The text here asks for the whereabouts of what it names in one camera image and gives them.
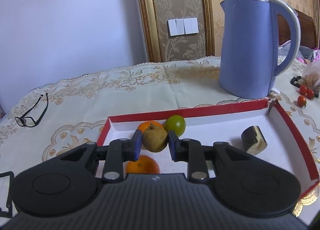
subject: eyeglasses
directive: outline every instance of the eyeglasses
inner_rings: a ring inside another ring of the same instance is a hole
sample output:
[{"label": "eyeglasses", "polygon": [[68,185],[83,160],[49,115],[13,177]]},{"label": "eyeglasses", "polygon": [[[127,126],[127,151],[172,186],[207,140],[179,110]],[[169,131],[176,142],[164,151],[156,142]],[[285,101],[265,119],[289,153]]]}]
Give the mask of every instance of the eyeglasses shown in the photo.
[{"label": "eyeglasses", "polygon": [[47,108],[49,105],[48,93],[45,93],[45,95],[47,96],[47,106],[45,107],[45,109],[42,112],[39,119],[37,121],[35,121],[32,117],[26,117],[26,115],[39,103],[40,99],[43,97],[43,94],[40,95],[40,98],[38,99],[37,103],[35,103],[35,105],[32,108],[30,108],[27,112],[25,112],[21,117],[15,117],[18,125],[26,126],[26,127],[35,127],[36,125],[38,125],[40,123],[40,121],[41,121],[42,117],[44,116],[44,113],[47,111]]}]

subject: wooden headboard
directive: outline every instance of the wooden headboard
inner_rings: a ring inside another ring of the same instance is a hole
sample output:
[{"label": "wooden headboard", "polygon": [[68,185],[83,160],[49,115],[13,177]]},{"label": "wooden headboard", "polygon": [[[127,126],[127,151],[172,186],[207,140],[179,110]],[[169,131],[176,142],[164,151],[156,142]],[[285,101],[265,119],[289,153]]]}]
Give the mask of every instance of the wooden headboard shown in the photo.
[{"label": "wooden headboard", "polygon": [[[301,27],[301,43],[300,45],[307,46],[311,49],[317,47],[316,40],[316,27],[312,17],[298,11],[298,19]],[[290,29],[287,21],[282,15],[278,14],[278,26],[279,26],[279,45],[290,40]]]}]

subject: white light switch panel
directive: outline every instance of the white light switch panel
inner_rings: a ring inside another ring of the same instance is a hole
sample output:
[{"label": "white light switch panel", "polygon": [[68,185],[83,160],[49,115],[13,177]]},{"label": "white light switch panel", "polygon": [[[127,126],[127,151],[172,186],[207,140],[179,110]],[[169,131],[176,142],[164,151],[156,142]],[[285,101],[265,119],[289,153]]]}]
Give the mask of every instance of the white light switch panel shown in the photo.
[{"label": "white light switch panel", "polygon": [[186,34],[191,34],[192,33],[192,28],[191,28],[191,21],[190,18],[184,18],[184,30]]},{"label": "white light switch panel", "polygon": [[191,21],[191,28],[192,28],[192,33],[199,33],[199,28],[198,28],[198,18],[190,18]]},{"label": "white light switch panel", "polygon": [[170,36],[178,35],[177,24],[175,19],[168,20],[168,27]]},{"label": "white light switch panel", "polygon": [[178,35],[184,34],[183,19],[182,18],[176,19],[176,24],[177,24]]}]

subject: kettle body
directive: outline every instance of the kettle body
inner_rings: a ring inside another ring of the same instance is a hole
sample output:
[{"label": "kettle body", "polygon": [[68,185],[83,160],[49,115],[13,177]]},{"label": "kettle body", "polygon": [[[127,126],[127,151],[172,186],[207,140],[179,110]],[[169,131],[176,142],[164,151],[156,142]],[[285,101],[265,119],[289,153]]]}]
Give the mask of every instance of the kettle body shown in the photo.
[{"label": "kettle body", "polygon": [[[220,86],[232,95],[266,97],[275,78],[293,62],[300,46],[297,13],[281,0],[223,0],[225,13],[220,62]],[[291,47],[278,65],[278,19],[287,20]]]}]

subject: tangerine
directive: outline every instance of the tangerine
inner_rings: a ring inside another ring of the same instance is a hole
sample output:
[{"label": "tangerine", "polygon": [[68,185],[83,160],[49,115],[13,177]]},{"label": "tangerine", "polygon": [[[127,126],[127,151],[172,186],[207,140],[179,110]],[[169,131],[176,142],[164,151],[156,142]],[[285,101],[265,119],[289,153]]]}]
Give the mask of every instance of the tangerine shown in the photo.
[{"label": "tangerine", "polygon": [[143,173],[143,174],[158,174],[160,173],[158,163],[146,155],[140,155],[138,161],[128,162],[126,168],[127,173]]},{"label": "tangerine", "polygon": [[163,126],[157,122],[157,121],[146,121],[146,122],[143,122],[141,123],[139,126],[138,126],[138,130],[140,130],[142,133],[144,133],[144,131],[150,126],[150,124],[153,124],[153,125],[158,125],[160,127],[163,128]]}]

